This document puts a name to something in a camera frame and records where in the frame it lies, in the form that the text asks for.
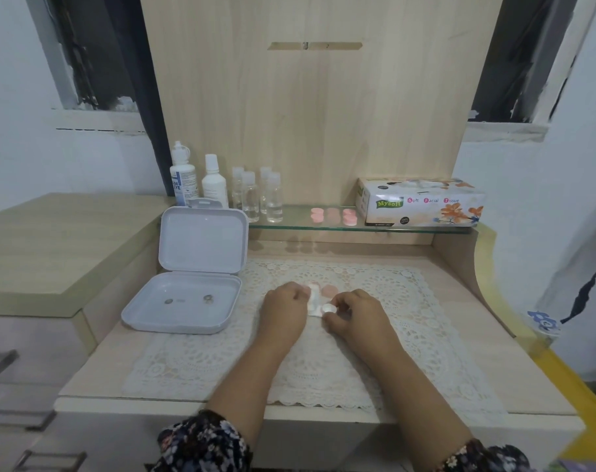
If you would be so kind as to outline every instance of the case lid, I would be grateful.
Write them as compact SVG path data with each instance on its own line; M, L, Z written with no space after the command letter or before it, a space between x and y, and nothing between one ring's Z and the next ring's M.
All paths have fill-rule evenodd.
M162 214L158 261L171 271L238 273L247 258L247 216L221 202L193 199Z

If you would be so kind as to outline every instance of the orange flower print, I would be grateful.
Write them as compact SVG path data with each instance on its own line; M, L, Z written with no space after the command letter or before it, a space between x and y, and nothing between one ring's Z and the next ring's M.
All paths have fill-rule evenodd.
M468 220L467 214L462 212L462 207L459 202L455 204L447 205L440 210L443 217L448 219L451 223L459 223L462 220Z
M468 209L468 212L472 213L473 217L479 218L482 215L482 210L483 210L483 205L481 207L477 207L477 208L471 207L470 209Z

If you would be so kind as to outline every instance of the white lace tablecloth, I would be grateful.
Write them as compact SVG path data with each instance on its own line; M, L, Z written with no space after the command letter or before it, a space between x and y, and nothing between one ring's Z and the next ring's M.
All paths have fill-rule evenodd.
M214 335L156 333L125 381L123 392L167 400L207 400L256 331L269 289L288 281L317 281L340 291L362 288L378 298L406 351L468 425L498 425L506 413L468 354L419 270L333 262L248 260L228 327ZM381 409L379 385L319 318L283 361L268 403Z

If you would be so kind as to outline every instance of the drawer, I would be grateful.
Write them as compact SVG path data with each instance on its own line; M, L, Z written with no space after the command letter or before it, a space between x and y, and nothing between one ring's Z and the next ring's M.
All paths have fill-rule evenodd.
M64 386L88 359L90 341L81 312L73 318L0 317L0 383Z
M0 472L13 470L22 453L46 433L59 388L0 384Z
M160 431L181 419L162 415L61 412L30 450L35 454L64 454L66 465L85 454L80 472L141 472L145 470L144 464L153 464L160 457L156 441ZM39 460L49 464L58 459L52 456Z

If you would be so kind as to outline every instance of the dark curtain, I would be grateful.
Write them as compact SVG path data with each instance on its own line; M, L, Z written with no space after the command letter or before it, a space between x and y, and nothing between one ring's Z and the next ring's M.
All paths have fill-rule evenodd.
M145 30L145 19L140 0L103 0L112 21L118 45L123 54L125 68L132 80L136 105L145 131L154 147L155 160L160 169L164 188L173 196L171 183L171 149L164 125L158 84L155 81L154 63Z

